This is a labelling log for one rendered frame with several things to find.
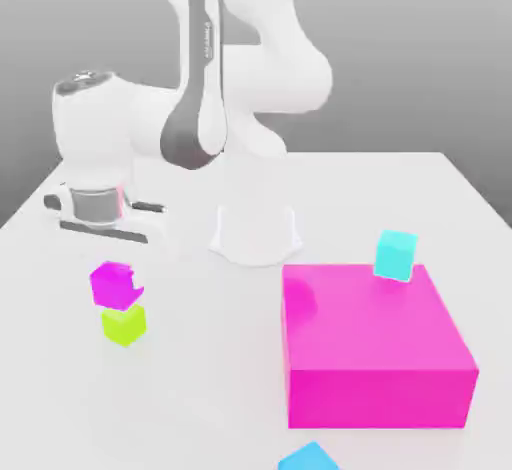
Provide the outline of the large magenta box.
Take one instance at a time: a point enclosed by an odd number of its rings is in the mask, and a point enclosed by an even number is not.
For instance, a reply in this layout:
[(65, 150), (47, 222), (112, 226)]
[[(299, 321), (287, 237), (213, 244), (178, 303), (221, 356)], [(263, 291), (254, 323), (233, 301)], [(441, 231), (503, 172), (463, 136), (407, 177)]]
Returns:
[(289, 428), (465, 426), (479, 368), (425, 266), (286, 265), (281, 328)]

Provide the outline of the small cyan cube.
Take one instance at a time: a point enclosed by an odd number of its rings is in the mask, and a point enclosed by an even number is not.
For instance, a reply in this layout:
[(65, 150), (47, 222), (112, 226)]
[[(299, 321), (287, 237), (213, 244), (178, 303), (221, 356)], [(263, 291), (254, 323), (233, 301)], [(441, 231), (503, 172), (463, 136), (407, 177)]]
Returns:
[(399, 282), (409, 282), (417, 241), (416, 234), (383, 230), (377, 243), (374, 275)]

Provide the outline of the small yellow-green cube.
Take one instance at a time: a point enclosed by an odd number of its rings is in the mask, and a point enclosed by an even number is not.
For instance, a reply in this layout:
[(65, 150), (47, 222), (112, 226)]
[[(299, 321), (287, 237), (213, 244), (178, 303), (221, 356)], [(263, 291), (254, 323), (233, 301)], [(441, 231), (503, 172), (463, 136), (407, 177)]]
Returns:
[(104, 335), (111, 341), (128, 347), (146, 332), (146, 315), (139, 304), (126, 311), (104, 309), (101, 314)]

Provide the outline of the small magenta cube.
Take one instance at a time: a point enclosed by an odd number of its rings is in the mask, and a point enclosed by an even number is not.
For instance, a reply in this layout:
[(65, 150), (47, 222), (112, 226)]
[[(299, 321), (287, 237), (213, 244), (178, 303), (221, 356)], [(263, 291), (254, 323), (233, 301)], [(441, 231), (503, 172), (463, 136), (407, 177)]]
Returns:
[(142, 296), (143, 287), (133, 283), (134, 271), (124, 263), (106, 261), (89, 276), (93, 302), (105, 308), (126, 311)]

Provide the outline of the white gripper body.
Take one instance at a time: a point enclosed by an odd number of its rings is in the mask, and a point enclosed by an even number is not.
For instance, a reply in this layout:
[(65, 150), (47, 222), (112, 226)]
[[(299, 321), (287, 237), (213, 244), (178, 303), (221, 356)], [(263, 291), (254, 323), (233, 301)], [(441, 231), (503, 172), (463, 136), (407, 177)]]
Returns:
[(58, 216), (63, 230), (119, 240), (148, 247), (164, 254), (169, 252), (169, 238), (165, 227), (151, 216), (128, 216), (112, 223), (87, 224), (75, 218)]

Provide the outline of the small blue cube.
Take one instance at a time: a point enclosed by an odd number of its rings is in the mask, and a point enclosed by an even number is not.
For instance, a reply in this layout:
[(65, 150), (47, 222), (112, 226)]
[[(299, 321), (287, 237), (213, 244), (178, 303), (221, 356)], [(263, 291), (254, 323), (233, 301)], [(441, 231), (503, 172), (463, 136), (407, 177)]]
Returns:
[(341, 470), (317, 443), (310, 442), (279, 461), (277, 470)]

